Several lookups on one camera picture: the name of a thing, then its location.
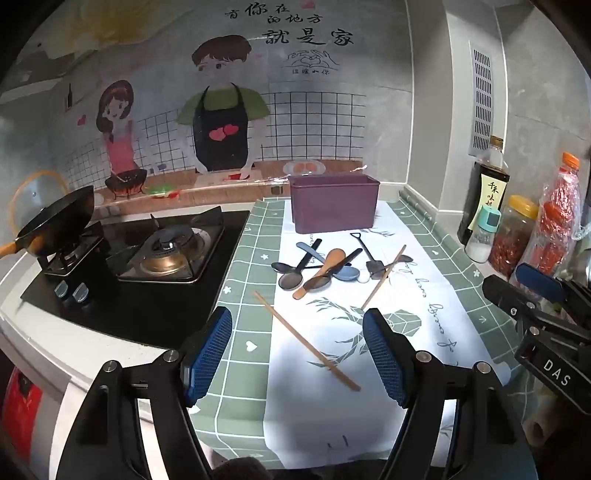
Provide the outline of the black wok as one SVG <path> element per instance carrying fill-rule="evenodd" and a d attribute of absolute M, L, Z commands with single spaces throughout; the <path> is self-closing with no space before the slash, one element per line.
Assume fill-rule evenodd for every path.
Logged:
<path fill-rule="evenodd" d="M 49 256 L 65 248 L 82 234 L 94 212 L 94 189 L 85 186 L 43 208 L 1 247 L 1 257 L 26 250 L 34 257 Z"/>

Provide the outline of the dark metal spoon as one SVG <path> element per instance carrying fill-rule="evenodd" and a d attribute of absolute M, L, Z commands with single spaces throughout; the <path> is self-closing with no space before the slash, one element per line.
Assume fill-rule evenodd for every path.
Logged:
<path fill-rule="evenodd" d="M 271 263 L 271 268 L 273 268 L 273 270 L 276 271 L 276 273 L 280 273 L 280 274 L 287 274 L 287 273 L 290 273 L 291 271 L 294 271 L 296 269 L 296 267 L 290 266 L 290 265 L 283 263 L 283 262 L 273 262 L 273 263 Z M 307 266 L 303 267 L 303 270 L 308 270 L 308 269 L 324 270 L 325 266 L 324 265 L 307 265 Z"/>

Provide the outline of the white green patterned table mat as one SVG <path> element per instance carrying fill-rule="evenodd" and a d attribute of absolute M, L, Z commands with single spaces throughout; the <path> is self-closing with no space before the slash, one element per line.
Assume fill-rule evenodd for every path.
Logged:
<path fill-rule="evenodd" d="M 252 456 L 266 467 L 311 468 L 383 459 L 394 445 L 404 410 L 384 389 L 363 339 L 363 302 L 379 281 L 332 280 L 296 300 L 280 289 L 270 264 L 296 264 L 297 242 L 352 253 L 366 244 L 392 261 L 403 245 L 411 257 L 394 266 L 369 308 L 418 350 L 445 364 L 491 364 L 520 419 L 537 406 L 532 376 L 518 365 L 514 321 L 488 302 L 483 273 L 411 197 L 380 202 L 374 226 L 301 235 L 290 202 L 256 202 L 250 210 L 217 302 L 228 308 L 233 331 L 208 393 L 190 410 L 198 439 L 221 456 Z M 356 384 L 349 390 L 269 311 L 257 291 Z"/>

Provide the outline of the yellow lid chili jar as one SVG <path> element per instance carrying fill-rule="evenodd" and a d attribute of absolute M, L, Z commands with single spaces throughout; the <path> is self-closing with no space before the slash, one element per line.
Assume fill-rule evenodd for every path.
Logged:
<path fill-rule="evenodd" d="M 538 205 L 521 195 L 511 195 L 501 211 L 489 263 L 510 278 L 520 261 L 536 225 Z"/>

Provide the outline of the black gas stove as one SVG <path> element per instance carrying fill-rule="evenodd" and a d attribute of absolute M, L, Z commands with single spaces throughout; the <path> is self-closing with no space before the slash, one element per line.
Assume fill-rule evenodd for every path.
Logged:
<path fill-rule="evenodd" d="M 207 322 L 249 217 L 219 207 L 88 227 L 23 301 L 118 339 L 177 348 Z"/>

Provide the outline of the blue plastic spoon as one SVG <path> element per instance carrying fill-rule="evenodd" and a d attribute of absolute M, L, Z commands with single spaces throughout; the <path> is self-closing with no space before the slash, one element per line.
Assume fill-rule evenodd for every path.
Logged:
<path fill-rule="evenodd" d="M 301 250 L 304 250 L 304 252 L 307 252 L 308 254 L 310 254 L 312 257 L 317 259 L 322 264 L 325 263 L 325 257 L 322 256 L 322 254 L 318 253 L 317 250 L 315 250 L 315 247 L 309 246 L 308 244 L 305 244 L 304 242 L 297 242 L 297 247 L 300 248 Z M 341 281 L 345 281 L 345 282 L 356 281 L 359 279 L 359 277 L 360 277 L 360 271 L 358 269 L 356 269 L 355 267 L 349 266 L 349 265 L 342 266 L 342 269 L 339 270 L 339 272 L 335 273 L 336 279 L 341 280 Z"/>

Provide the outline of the black handled dark spoon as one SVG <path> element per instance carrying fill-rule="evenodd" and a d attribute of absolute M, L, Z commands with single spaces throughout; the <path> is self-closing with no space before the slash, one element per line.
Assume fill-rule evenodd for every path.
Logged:
<path fill-rule="evenodd" d="M 308 263 L 311 261 L 311 258 L 312 256 L 310 254 L 305 253 L 304 257 L 301 258 L 301 261 L 297 264 L 297 266 L 295 266 L 294 271 L 291 271 L 287 274 L 281 274 L 279 279 L 280 289 L 290 291 L 300 286 L 301 282 L 303 282 L 301 271 L 303 271 L 304 266 L 308 265 Z"/>

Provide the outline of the purple plastic utensil bin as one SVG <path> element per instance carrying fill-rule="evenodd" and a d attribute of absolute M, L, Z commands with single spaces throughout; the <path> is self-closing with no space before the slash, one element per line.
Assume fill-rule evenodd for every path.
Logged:
<path fill-rule="evenodd" d="M 290 177 L 290 204 L 298 234 L 372 228 L 380 182 L 362 173 Z"/>

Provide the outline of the wooden rice paddle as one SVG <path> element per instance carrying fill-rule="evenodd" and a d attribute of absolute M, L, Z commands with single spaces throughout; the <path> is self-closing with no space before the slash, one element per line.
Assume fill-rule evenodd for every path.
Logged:
<path fill-rule="evenodd" d="M 331 270 L 332 267 L 335 267 L 335 265 L 338 265 L 339 262 L 342 262 L 342 260 L 345 258 L 346 258 L 346 254 L 345 254 L 345 251 L 342 249 L 336 248 L 336 249 L 332 249 L 331 251 L 329 251 L 327 258 L 325 258 L 325 263 L 324 263 L 325 269 L 318 270 L 318 273 L 315 274 L 315 276 L 312 276 L 311 279 L 308 279 L 308 281 L 305 281 L 304 285 L 301 286 L 300 288 L 298 288 L 297 291 L 294 292 L 293 298 L 296 300 L 299 300 L 299 299 L 303 298 L 304 295 L 308 293 L 308 291 L 311 291 L 312 289 L 315 289 L 315 288 L 321 288 L 326 283 L 328 283 L 329 282 L 329 270 Z"/>

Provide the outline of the teal capped salt shaker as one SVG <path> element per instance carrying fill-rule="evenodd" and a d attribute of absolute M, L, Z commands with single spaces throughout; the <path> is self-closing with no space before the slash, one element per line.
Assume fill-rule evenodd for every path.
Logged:
<path fill-rule="evenodd" d="M 500 220 L 498 209 L 489 205 L 481 207 L 473 233 L 465 246 L 465 252 L 473 262 L 483 264 L 488 261 Z"/>

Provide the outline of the dark soy sauce bottle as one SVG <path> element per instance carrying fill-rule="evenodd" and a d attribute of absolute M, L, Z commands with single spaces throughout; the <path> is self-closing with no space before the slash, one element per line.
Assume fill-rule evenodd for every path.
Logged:
<path fill-rule="evenodd" d="M 492 135 L 488 150 L 473 165 L 463 217 L 457 232 L 464 246 L 475 230 L 480 209 L 483 206 L 498 209 L 504 199 L 510 175 L 504 162 L 503 147 L 504 140 Z"/>

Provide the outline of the glass pot lid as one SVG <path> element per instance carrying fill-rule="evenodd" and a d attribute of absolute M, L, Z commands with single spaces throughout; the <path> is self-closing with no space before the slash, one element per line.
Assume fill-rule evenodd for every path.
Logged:
<path fill-rule="evenodd" d="M 11 232 L 18 231 L 43 208 L 69 192 L 63 177 L 53 170 L 41 170 L 27 177 L 8 203 Z"/>

